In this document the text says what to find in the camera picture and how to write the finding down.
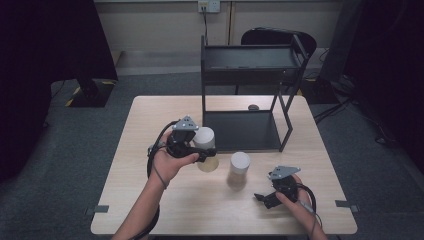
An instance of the chair backrest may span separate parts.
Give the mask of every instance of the chair backrest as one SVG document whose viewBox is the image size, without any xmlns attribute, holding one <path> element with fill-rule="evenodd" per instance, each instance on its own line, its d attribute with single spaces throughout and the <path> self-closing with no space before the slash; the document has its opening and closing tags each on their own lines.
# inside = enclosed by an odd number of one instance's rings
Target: chair backrest
<svg viewBox="0 0 424 240">
<path fill-rule="evenodd" d="M 293 39 L 293 35 L 297 35 L 299 37 L 308 57 L 311 57 L 317 48 L 317 42 L 311 35 L 304 32 L 278 28 L 253 28 L 243 34 L 241 37 L 241 45 L 289 44 Z"/>
</svg>

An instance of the power outlet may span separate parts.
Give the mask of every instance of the power outlet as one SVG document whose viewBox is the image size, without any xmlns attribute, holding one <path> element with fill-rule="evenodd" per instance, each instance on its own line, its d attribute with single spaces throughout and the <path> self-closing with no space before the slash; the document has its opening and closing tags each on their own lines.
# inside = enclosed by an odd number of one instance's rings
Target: power outlet
<svg viewBox="0 0 424 240">
<path fill-rule="evenodd" d="M 208 13 L 219 13 L 221 11 L 221 2 L 220 0 L 198 0 L 197 1 L 197 11 Z"/>
<path fill-rule="evenodd" d="M 221 2 L 220 0 L 209 0 L 208 12 L 217 13 L 221 11 Z"/>
<path fill-rule="evenodd" d="M 200 0 L 197 1 L 197 11 L 198 12 L 208 12 L 209 0 Z"/>
</svg>

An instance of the light wooden tabletop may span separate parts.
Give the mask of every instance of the light wooden tabletop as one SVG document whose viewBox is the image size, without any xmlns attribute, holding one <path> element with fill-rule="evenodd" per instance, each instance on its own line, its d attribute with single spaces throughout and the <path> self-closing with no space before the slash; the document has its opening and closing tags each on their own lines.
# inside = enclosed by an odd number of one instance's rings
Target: light wooden tabletop
<svg viewBox="0 0 424 240">
<path fill-rule="evenodd" d="M 246 110 L 256 104 L 269 109 L 272 96 L 207 96 L 207 110 Z M 134 99 L 96 213 L 94 234 L 114 234 L 147 181 L 147 148 L 171 121 L 190 115 L 202 123 L 201 96 L 140 96 Z M 230 154 L 218 154 L 219 166 L 209 173 L 192 164 L 180 170 L 161 200 L 161 214 L 153 235 L 296 235 L 305 234 L 283 206 L 267 209 L 254 193 L 274 192 L 267 178 L 276 165 L 300 167 L 297 175 L 317 199 L 327 234 L 357 231 L 346 200 L 306 100 L 295 96 L 289 111 L 293 132 L 283 152 L 248 153 L 251 165 L 245 179 L 230 174 Z M 280 137 L 287 130 L 277 101 L 274 117 Z"/>
</svg>

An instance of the black chair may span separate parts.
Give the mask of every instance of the black chair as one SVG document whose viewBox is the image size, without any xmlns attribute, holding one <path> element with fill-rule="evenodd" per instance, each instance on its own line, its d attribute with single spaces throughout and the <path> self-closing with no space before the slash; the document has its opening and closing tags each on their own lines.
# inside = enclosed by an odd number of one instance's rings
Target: black chair
<svg viewBox="0 0 424 240">
<path fill-rule="evenodd" d="M 246 31 L 241 38 L 241 45 L 280 45 L 280 44 L 290 44 L 293 41 L 293 35 L 296 35 L 300 42 L 303 45 L 303 48 L 308 56 L 306 61 L 309 61 L 309 58 L 315 52 L 317 48 L 317 42 L 315 39 L 304 32 L 291 31 L 286 29 L 278 28 L 267 28 L 267 27 L 257 27 Z M 303 73 L 305 69 L 300 70 L 287 70 L 285 78 L 292 79 L 284 82 L 295 83 L 288 84 L 286 91 L 290 87 L 294 87 L 293 91 L 298 91 L 300 88 L 300 82 L 303 78 Z M 236 85 L 235 94 L 238 94 L 239 85 Z"/>
</svg>

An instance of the wrist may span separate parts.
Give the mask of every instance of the wrist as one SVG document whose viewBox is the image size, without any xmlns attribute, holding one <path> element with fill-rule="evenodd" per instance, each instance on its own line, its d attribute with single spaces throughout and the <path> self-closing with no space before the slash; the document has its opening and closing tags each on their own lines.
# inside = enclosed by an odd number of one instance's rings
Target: wrist
<svg viewBox="0 0 424 240">
<path fill-rule="evenodd" d="M 169 185 L 169 181 L 160 175 L 155 166 L 153 166 L 153 169 L 154 170 L 151 172 L 148 182 L 151 182 L 151 185 L 157 188 L 165 190 Z"/>
<path fill-rule="evenodd" d="M 298 206 L 296 210 L 297 214 L 295 214 L 295 216 L 297 220 L 299 221 L 299 223 L 302 224 L 302 226 L 306 230 L 310 230 L 312 226 L 314 225 L 316 218 L 314 213 L 305 207 L 306 204 L 305 203 L 302 204 L 302 203 L 303 202 L 300 202 L 300 201 L 295 203 Z"/>
<path fill-rule="evenodd" d="M 308 213 L 308 216 L 305 217 L 304 221 L 302 222 L 302 225 L 308 233 L 312 232 L 314 228 L 320 228 L 321 227 L 321 225 L 319 225 L 316 217 L 312 214 L 309 214 L 309 213 Z"/>
</svg>

